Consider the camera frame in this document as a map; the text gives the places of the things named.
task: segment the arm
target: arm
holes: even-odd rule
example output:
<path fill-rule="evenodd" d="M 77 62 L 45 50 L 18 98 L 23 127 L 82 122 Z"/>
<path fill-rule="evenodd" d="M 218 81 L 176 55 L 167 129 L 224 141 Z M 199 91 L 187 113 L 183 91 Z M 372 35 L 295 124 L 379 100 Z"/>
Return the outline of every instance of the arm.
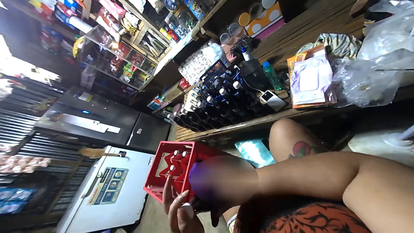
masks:
<path fill-rule="evenodd" d="M 373 232 L 410 232 L 414 171 L 358 153 L 324 153 L 257 169 L 258 194 L 343 200 Z"/>

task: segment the teal container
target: teal container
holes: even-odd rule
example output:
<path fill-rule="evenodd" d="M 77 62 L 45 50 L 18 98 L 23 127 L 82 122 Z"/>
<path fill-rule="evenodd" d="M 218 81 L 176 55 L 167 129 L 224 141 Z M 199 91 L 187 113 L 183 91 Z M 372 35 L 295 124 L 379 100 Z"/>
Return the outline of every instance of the teal container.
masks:
<path fill-rule="evenodd" d="M 283 90 L 283 81 L 277 76 L 269 62 L 265 61 L 263 63 L 263 70 L 266 73 L 266 76 L 272 84 L 273 88 L 277 91 Z"/>

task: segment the orange box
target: orange box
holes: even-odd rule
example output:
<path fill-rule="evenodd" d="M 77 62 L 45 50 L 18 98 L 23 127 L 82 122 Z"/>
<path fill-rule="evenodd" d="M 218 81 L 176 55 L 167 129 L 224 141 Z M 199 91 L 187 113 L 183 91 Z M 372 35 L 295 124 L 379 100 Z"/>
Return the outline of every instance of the orange box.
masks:
<path fill-rule="evenodd" d="M 277 2 L 271 8 L 263 12 L 262 18 L 253 20 L 245 27 L 245 29 L 249 36 L 255 37 L 266 28 L 279 21 L 281 18 L 283 18 L 282 11 L 280 10 L 279 3 Z"/>

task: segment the thigh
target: thigh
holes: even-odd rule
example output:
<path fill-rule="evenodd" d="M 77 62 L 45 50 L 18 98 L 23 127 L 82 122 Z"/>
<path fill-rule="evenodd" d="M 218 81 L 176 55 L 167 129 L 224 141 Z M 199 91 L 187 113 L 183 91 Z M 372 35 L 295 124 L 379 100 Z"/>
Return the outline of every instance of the thigh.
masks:
<path fill-rule="evenodd" d="M 276 162 L 327 151 L 309 129 L 290 119 L 281 119 L 273 124 L 269 147 Z"/>

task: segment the floor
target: floor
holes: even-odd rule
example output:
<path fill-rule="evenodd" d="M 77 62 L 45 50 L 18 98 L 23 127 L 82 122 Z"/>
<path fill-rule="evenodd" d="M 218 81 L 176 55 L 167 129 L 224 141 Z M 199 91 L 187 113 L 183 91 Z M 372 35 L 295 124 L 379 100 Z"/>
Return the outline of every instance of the floor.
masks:
<path fill-rule="evenodd" d="M 173 141 L 177 127 L 173 124 L 170 132 L 169 141 Z M 166 167 L 166 164 L 160 164 L 160 169 Z M 210 220 L 210 213 L 202 213 L 198 218 L 203 223 L 205 233 L 229 233 L 226 222 L 222 217 L 219 225 L 213 228 Z M 144 213 L 140 225 L 135 229 L 134 233 L 169 233 L 168 217 L 164 213 L 162 205 L 151 196 L 148 196 Z"/>

